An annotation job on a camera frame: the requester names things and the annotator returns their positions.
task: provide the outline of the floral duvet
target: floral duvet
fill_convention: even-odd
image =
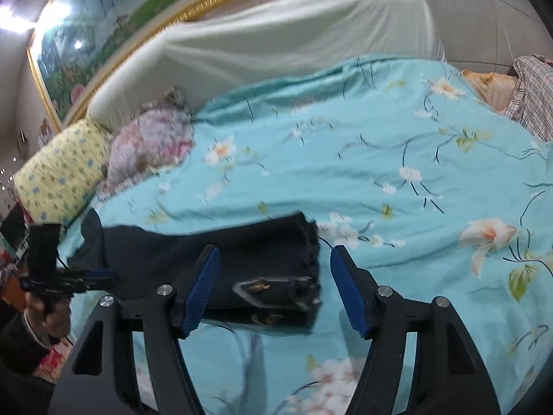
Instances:
[[[321,238],[322,306],[311,331],[205,323],[182,342],[206,413],[345,413],[369,343],[350,328],[332,281],[334,245],[406,298],[447,296],[503,413],[525,393],[552,345],[552,149],[497,116],[457,69],[353,58],[222,95],[194,130],[186,162],[92,202],[104,225],[193,233],[300,210]],[[62,256],[81,241],[77,221]],[[98,297],[75,298],[76,334]],[[143,344],[137,334],[139,382],[154,406]]]

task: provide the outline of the painting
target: painting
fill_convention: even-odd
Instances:
[[[35,29],[28,53],[44,102],[57,115],[57,127],[97,70],[135,32],[178,1],[51,0],[67,8],[67,14],[55,26]]]

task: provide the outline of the gold picture frame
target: gold picture frame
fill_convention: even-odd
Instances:
[[[97,73],[90,79],[85,87],[80,98],[68,111],[65,120],[62,122],[57,116],[56,108],[48,94],[44,84],[43,77],[37,65],[37,61],[32,55],[32,43],[34,41],[34,33],[31,36],[29,47],[27,48],[27,59],[31,68],[32,78],[37,86],[42,102],[45,106],[46,113],[52,121],[52,126],[56,131],[61,131],[64,126],[83,118],[88,108],[90,99],[94,96],[97,90],[109,79],[115,70],[125,62],[137,49],[143,46],[150,39],[167,29],[168,27],[181,22],[194,21],[203,16],[212,9],[223,5],[230,0],[191,0],[183,7],[178,9],[172,15],[167,16],[163,21],[157,20],[157,23],[147,23],[145,29],[140,32],[138,40],[132,41],[129,39],[130,46],[123,44],[111,57],[109,62],[100,68]]]

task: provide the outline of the blue gripper pad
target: blue gripper pad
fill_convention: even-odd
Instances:
[[[117,280],[117,272],[113,268],[87,270],[85,276],[89,279],[110,279],[114,282]]]
[[[200,324],[211,291],[219,275],[220,267],[221,255],[219,249],[214,248],[186,298],[185,317],[182,321],[182,332],[186,336],[190,335],[190,332],[194,331]]]
[[[335,246],[330,253],[330,271],[336,287],[342,298],[351,327],[363,338],[366,338],[369,329],[367,323],[366,304],[352,273],[357,267],[342,245]]]

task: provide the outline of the person's hand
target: person's hand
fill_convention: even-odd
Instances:
[[[37,335],[43,341],[52,337],[65,337],[71,329],[71,309],[69,307],[69,298],[60,299],[53,304],[52,312],[47,316],[44,315],[44,301],[32,293],[26,293],[27,301],[27,322]]]

